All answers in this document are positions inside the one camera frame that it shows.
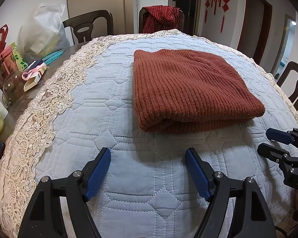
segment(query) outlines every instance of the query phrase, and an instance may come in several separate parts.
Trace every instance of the lace trim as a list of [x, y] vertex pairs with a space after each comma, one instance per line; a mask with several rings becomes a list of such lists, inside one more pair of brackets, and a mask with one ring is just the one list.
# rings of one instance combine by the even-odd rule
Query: lace trim
[[[128, 34], [93, 39], [75, 55], [72, 55], [69, 60], [66, 60], [57, 72], [47, 80], [17, 120], [14, 132], [6, 141], [6, 149], [0, 161], [0, 223], [2, 230], [9, 237], [17, 238], [29, 198], [36, 187], [35, 166], [45, 149], [52, 145], [52, 140], [55, 137], [53, 121], [58, 114], [72, 106], [73, 96], [68, 91], [86, 80], [85, 71], [97, 63], [96, 56], [104, 52], [110, 45], [121, 41], [178, 33], [180, 31], [173, 29], [154, 34]], [[246, 57], [239, 51], [213, 43], [206, 38], [202, 39], [207, 43], [244, 57], [258, 68], [282, 96], [298, 122], [297, 111], [283, 91], [276, 85], [271, 74], [267, 74], [253, 59]]]
[[217, 44], [215, 42], [210, 41], [209, 39], [205, 38], [205, 37], [197, 37], [197, 36], [193, 36], [194, 38], [200, 38], [203, 39], [205, 42], [207, 42], [208, 44], [212, 44], [212, 45], [216, 45], [219, 48], [228, 51], [228, 52], [232, 52], [240, 57], [243, 57], [245, 60], [247, 60], [248, 62], [252, 63], [261, 73], [261, 75], [263, 75], [265, 78], [267, 78], [267, 80], [269, 80], [270, 84], [275, 88], [275, 90], [280, 94], [280, 96], [282, 97], [282, 99], [285, 101], [285, 103], [288, 105], [290, 111], [292, 112], [296, 122], [298, 123], [298, 112], [295, 109], [293, 103], [289, 100], [289, 98], [286, 96], [286, 94], [282, 91], [282, 89], [277, 85], [277, 83], [275, 82], [274, 76], [271, 73], [267, 73], [261, 66], [259, 66], [258, 64], [255, 63], [255, 61], [253, 60], [253, 58], [249, 58], [246, 55], [244, 55], [243, 53], [241, 53], [240, 51], [237, 51], [236, 49], [232, 48], [232, 47], [228, 47], [225, 45], [221, 45], [221, 44]]

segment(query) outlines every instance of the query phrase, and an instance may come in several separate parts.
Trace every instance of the door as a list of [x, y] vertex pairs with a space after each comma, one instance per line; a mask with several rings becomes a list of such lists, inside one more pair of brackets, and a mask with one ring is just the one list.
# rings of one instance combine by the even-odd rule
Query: door
[[266, 0], [246, 0], [244, 22], [237, 50], [260, 64], [271, 23], [273, 7]]
[[198, 0], [175, 0], [175, 6], [184, 13], [183, 32], [193, 36], [197, 25]]
[[280, 75], [285, 69], [285, 66], [289, 62], [289, 55], [295, 37], [295, 28], [296, 19], [289, 15], [286, 15], [282, 41], [280, 43], [274, 66], [270, 71], [270, 73], [272, 73], [276, 80], [279, 79]]
[[[69, 17], [96, 10], [108, 10], [114, 21], [114, 35], [134, 32], [133, 0], [67, 0]], [[105, 18], [94, 21], [92, 37], [106, 36]]]

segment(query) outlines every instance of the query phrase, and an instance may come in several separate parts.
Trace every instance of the orange knit sweater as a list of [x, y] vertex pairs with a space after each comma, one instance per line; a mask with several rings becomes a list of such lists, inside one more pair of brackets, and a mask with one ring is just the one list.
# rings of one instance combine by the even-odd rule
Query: orange knit sweater
[[262, 116], [264, 105], [223, 58], [193, 50], [134, 53], [134, 108], [147, 132], [200, 132]]

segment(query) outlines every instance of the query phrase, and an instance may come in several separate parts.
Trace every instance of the metal screw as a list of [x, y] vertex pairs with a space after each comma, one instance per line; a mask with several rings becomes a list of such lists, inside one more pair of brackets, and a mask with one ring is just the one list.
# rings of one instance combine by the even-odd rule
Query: metal screw
[[246, 180], [247, 180], [249, 183], [253, 183], [253, 182], [255, 182], [255, 180], [254, 180], [253, 177], [246, 177]]
[[49, 179], [49, 177], [48, 177], [48, 176], [43, 176], [43, 177], [41, 178], [41, 181], [42, 181], [42, 182], [47, 182], [47, 181], [48, 181], [48, 179]]
[[222, 177], [223, 177], [223, 173], [220, 172], [220, 171], [215, 172], [214, 175], [215, 175], [215, 177], [217, 177], [217, 178], [222, 178]]
[[74, 177], [80, 177], [82, 175], [82, 172], [81, 171], [75, 171], [74, 173], [73, 173], [73, 176]]

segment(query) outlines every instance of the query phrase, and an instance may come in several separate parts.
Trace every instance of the teal item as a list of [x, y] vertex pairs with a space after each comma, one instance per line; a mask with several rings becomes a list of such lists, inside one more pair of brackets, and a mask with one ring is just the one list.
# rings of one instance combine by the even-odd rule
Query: teal item
[[63, 54], [64, 50], [56, 51], [50, 55], [45, 56], [42, 60], [45, 62], [46, 65], [54, 62], [57, 58], [59, 58]]

